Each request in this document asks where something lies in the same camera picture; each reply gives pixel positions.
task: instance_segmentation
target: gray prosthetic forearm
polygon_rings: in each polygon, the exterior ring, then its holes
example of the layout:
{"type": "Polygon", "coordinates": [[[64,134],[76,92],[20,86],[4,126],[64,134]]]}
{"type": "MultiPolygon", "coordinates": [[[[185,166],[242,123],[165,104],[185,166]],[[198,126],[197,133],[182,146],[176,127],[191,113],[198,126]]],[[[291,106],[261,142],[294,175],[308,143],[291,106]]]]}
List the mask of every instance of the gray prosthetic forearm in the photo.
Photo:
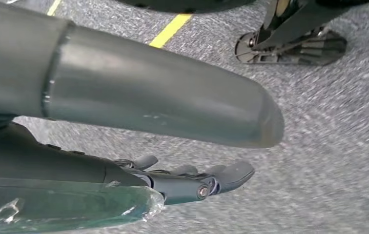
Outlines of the gray prosthetic forearm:
{"type": "Polygon", "coordinates": [[[0,3],[0,118],[14,116],[255,148],[280,142],[284,128],[250,79],[0,3]]]}

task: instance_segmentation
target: prosthetic arm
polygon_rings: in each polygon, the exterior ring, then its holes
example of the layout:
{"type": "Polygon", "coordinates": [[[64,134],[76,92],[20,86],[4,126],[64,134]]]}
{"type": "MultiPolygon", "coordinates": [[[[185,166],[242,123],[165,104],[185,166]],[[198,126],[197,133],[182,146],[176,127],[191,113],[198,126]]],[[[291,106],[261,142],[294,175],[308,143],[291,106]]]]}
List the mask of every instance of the prosthetic arm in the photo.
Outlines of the prosthetic arm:
{"type": "Polygon", "coordinates": [[[284,131],[275,102],[248,78],[0,3],[0,178],[147,186],[171,205],[232,191],[254,174],[246,162],[145,171],[155,157],[109,160],[40,144],[18,116],[246,148],[271,147],[284,131]]]}

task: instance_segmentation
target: metal screw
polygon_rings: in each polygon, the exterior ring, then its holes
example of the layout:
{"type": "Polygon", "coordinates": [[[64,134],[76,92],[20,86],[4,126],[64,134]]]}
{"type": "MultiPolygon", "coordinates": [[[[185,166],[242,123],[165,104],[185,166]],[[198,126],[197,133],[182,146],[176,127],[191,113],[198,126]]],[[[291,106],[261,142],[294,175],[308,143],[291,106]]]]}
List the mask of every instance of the metal screw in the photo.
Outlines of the metal screw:
{"type": "Polygon", "coordinates": [[[255,45],[255,40],[253,38],[249,39],[248,46],[253,47],[255,45]]]}
{"type": "Polygon", "coordinates": [[[201,198],[205,198],[205,197],[207,197],[209,195],[209,189],[207,188],[207,187],[201,187],[200,189],[199,189],[199,196],[201,197],[201,198]]]}

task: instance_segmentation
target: wheelchair wheel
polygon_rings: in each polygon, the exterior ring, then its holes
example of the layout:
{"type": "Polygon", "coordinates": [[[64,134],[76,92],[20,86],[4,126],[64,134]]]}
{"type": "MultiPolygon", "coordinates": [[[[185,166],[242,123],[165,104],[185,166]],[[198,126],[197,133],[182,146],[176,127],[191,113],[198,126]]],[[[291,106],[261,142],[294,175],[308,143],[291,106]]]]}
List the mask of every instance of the wheelchair wheel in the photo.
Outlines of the wheelchair wheel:
{"type": "Polygon", "coordinates": [[[169,13],[210,13],[240,7],[255,0],[118,0],[128,5],[169,13]]]}

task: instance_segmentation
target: metal bracket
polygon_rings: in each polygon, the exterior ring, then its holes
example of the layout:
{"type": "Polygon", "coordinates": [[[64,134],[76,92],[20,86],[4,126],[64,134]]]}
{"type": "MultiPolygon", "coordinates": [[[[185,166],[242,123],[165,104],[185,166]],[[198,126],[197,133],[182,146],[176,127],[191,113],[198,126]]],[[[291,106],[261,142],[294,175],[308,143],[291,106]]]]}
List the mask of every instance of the metal bracket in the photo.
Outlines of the metal bracket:
{"type": "Polygon", "coordinates": [[[349,8],[316,0],[272,0],[264,24],[241,36],[235,56],[242,63],[326,65],[341,58],[347,40],[324,24],[349,8]]]}

